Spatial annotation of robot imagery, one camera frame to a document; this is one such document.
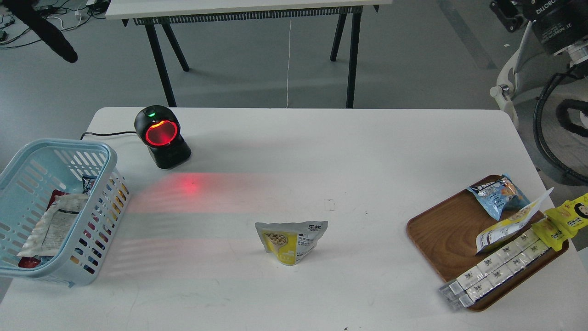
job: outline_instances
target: snack bag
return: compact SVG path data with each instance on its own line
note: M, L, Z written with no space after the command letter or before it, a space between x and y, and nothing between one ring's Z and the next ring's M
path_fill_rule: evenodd
M533 229L537 237L539 237L545 245L553 248L554 251L561 250L563 242L569 238L547 217L535 224L531 224L531 229Z
M282 264L293 266L300 262L323 236L327 221L303 223L255 223L265 252L273 253Z
M539 211L539 207L543 200L545 200L552 191L553 187L543 193L543 195L537 200L526 205L508 219L500 221L480 232L476 237L477 253L494 250L506 240L514 236L520 229L524 228L531 217Z
M545 215L567 237L572 238L578 230L588 226L588 193L561 206L545 211Z
M476 196L482 207L497 221L504 209L515 210L529 204L529 199L513 184L508 174L502 175L497 181L470 186L467 190Z

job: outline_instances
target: yellow snack bag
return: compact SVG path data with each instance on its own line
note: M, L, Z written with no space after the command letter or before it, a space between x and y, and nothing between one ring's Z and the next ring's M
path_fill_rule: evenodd
M561 206L545 211L545 215L568 237L578 234L578 230L588 226L588 193Z
M537 223L531 224L531 229L545 245L555 251L562 249L563 242L569 237L557 228L547 217Z

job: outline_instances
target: red scanner light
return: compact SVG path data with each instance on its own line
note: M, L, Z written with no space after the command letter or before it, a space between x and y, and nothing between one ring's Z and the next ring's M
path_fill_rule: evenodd
M178 135L178 125L172 121L163 120L147 129L145 139L153 146L165 146Z

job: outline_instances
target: blue snack bag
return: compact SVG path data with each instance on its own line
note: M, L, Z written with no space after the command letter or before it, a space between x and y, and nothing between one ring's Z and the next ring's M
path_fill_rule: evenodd
M504 209L518 210L530 203L529 199L513 184L508 174L502 175L496 181L470 186L467 190L476 196L482 207L497 221L500 220Z

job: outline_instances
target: standing snack pouch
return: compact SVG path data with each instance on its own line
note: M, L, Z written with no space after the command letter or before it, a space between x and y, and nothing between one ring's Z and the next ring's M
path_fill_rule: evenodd
M282 264L300 262L323 236L328 221L303 223L255 223L266 253L273 253Z
M476 237L477 253L492 251L498 248L498 246L514 236L520 229L524 228L531 217L539 211L539 207L543 200L545 200L552 191L553 187L543 193L543 195L537 198L537 200L531 202L508 219L502 220L480 232Z
M502 211L517 210L527 204L529 199L513 184L508 174L498 180L467 188L492 218L499 221Z

